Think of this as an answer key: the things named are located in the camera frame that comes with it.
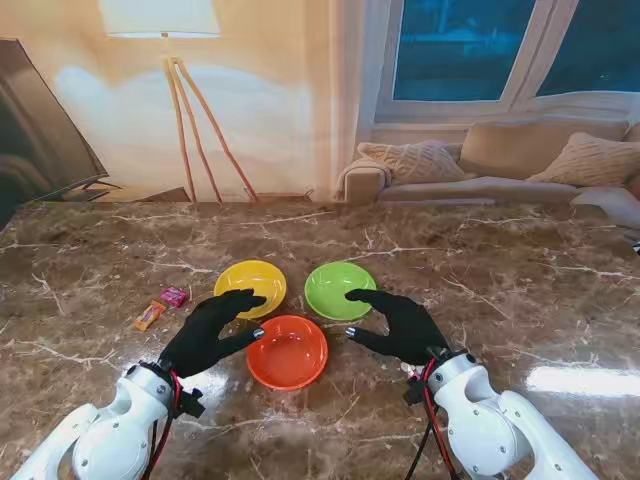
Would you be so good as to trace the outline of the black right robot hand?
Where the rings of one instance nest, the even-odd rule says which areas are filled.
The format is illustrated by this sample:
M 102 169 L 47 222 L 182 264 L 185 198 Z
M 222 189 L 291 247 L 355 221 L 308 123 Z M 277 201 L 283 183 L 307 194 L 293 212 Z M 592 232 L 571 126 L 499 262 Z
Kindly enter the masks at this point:
M 354 289 L 347 292 L 345 298 L 367 303 L 385 316 L 387 335 L 356 327 L 345 331 L 350 340 L 375 353 L 398 358 L 410 365 L 426 365 L 433 358 L 433 349 L 450 349 L 426 308 L 408 297 L 379 290 Z

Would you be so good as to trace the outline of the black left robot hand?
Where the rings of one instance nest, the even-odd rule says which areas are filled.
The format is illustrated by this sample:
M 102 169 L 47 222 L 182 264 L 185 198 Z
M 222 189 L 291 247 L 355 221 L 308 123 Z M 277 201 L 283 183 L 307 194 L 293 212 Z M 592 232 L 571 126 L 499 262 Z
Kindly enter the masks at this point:
M 253 289 L 230 290 L 202 301 L 161 352 L 159 365 L 179 378 L 188 378 L 245 349 L 264 335 L 262 328 L 224 339 L 219 336 L 240 313 L 249 312 L 265 302 L 266 298 L 255 295 Z

